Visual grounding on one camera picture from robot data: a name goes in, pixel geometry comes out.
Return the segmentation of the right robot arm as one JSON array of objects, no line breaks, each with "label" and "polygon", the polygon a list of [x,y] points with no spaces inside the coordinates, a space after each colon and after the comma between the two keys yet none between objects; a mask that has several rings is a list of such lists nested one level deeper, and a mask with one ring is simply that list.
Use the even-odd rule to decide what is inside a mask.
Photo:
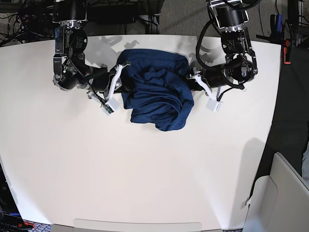
[{"label": "right robot arm", "polygon": [[87,0],[56,0],[53,9],[55,54],[53,56],[54,85],[63,91],[74,88],[108,95],[116,67],[86,65],[84,51],[88,37],[84,25],[88,21]]}]

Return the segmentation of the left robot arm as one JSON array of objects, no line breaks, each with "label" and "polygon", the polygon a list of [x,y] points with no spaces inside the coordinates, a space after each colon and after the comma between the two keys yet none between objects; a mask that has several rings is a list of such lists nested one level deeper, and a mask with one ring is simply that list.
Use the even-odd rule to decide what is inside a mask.
[{"label": "left robot arm", "polygon": [[[258,73],[256,55],[245,27],[250,6],[240,0],[208,0],[206,5],[210,19],[196,44],[196,59],[201,68],[193,68],[193,76],[199,76],[210,89],[229,86],[243,90],[244,84]],[[219,32],[225,53],[225,63],[215,66],[207,65],[200,57],[202,41],[210,26]]]}]

